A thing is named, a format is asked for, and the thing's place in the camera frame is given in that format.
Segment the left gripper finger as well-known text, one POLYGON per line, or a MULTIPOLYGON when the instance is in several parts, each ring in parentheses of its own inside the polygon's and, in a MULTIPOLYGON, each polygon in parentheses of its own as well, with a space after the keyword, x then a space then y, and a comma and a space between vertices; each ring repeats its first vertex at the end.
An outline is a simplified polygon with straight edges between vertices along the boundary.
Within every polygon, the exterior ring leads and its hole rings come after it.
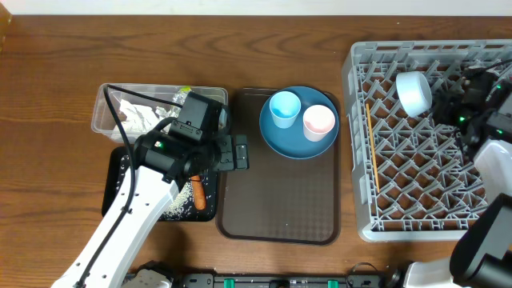
POLYGON ((224 172, 235 170, 234 163, 234 144, 231 135, 222 136, 214 141, 215 144, 215 172, 224 172))
POLYGON ((249 168, 249 152, 245 135, 234 136, 235 169, 247 170, 249 168))

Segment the orange carrot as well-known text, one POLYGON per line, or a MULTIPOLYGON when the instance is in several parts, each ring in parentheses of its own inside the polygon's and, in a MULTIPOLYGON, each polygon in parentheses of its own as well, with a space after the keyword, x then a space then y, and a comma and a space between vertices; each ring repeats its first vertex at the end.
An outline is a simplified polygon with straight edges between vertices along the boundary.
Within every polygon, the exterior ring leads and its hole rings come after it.
POLYGON ((194 206, 197 210, 204 210, 206 208, 206 196, 203 189, 203 184, 198 175, 190 178, 194 195, 194 206))

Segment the light blue bowl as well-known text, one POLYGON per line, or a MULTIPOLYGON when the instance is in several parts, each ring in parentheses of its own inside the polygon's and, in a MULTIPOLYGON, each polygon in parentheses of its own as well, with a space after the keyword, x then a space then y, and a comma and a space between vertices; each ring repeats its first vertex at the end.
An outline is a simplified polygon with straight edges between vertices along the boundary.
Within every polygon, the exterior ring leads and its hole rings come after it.
POLYGON ((432 106, 432 92, 424 74, 419 71, 400 73, 396 89, 402 108, 409 117, 416 117, 432 106))

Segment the white napkin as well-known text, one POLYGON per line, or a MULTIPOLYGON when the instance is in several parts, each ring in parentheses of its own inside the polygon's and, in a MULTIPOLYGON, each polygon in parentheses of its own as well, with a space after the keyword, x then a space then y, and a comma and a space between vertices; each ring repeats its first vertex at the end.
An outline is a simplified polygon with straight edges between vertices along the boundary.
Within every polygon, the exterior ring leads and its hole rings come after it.
POLYGON ((179 108, 171 107, 167 110, 160 106, 137 105, 121 100, 117 116, 126 135, 138 137, 155 128, 165 118, 177 117, 178 112, 179 108))

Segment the light blue cup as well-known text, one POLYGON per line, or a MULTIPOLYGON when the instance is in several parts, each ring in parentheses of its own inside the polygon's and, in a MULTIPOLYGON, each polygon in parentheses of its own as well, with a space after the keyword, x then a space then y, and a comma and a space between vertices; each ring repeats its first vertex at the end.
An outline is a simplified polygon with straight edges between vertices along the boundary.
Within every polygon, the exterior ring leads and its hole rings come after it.
POLYGON ((287 129, 294 124, 302 104, 293 92, 279 91, 270 98, 269 108, 274 124, 278 128, 287 129))

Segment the pink cup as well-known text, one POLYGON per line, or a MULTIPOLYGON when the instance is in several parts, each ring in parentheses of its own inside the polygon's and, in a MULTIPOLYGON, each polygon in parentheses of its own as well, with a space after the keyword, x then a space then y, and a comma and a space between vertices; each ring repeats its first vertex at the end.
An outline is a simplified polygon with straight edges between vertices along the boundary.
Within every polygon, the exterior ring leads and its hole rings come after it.
POLYGON ((335 126, 334 112, 327 106, 313 105, 307 108, 302 117, 303 133, 312 142, 322 140, 335 126))

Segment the foil snack wrapper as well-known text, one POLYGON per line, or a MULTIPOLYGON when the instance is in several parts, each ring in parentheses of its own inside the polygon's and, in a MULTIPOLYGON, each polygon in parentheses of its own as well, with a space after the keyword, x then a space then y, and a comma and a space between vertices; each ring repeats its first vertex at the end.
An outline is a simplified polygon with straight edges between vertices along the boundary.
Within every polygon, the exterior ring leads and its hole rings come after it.
POLYGON ((176 92, 174 94, 174 96, 172 97, 172 102, 175 104, 175 105, 183 105, 188 94, 192 91, 191 87, 190 86, 183 86, 179 89, 178 92, 176 92))

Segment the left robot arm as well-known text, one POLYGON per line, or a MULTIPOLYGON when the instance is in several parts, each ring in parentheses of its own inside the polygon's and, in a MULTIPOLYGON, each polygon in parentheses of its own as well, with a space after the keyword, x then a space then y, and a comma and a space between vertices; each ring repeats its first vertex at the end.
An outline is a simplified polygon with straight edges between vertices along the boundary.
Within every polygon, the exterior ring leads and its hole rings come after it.
POLYGON ((149 232, 191 177, 245 170, 246 139, 220 128, 228 106, 188 93, 176 118, 126 144, 130 167, 98 228, 56 287, 120 287, 149 232))

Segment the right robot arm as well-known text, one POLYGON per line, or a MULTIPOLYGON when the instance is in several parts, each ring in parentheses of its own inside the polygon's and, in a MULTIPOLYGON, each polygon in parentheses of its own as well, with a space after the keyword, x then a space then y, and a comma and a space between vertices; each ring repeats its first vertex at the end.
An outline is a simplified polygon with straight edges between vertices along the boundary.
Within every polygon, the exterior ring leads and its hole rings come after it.
POLYGON ((428 111, 450 126, 463 157, 481 181, 483 208, 460 237, 451 256, 412 262, 388 281, 393 287, 509 287, 511 285, 511 81, 497 64, 471 66, 460 91, 434 92, 420 72, 396 77, 409 116, 428 111))

